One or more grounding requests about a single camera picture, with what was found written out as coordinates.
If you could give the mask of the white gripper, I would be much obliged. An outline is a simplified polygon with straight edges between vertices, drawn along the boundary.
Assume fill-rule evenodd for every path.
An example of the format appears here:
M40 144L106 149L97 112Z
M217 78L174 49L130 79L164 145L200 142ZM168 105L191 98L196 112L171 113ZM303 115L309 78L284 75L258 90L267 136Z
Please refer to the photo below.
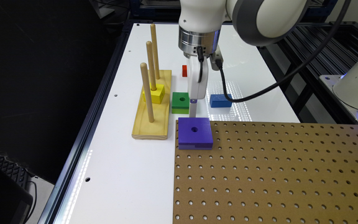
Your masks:
M200 62L197 55L187 55L187 76L188 76L188 95L190 98L189 117L196 117L197 100L201 100L206 95L206 87L208 84L208 62L209 59L211 68L218 71L216 60L223 62L223 56L220 48L209 57L204 57L203 62Z

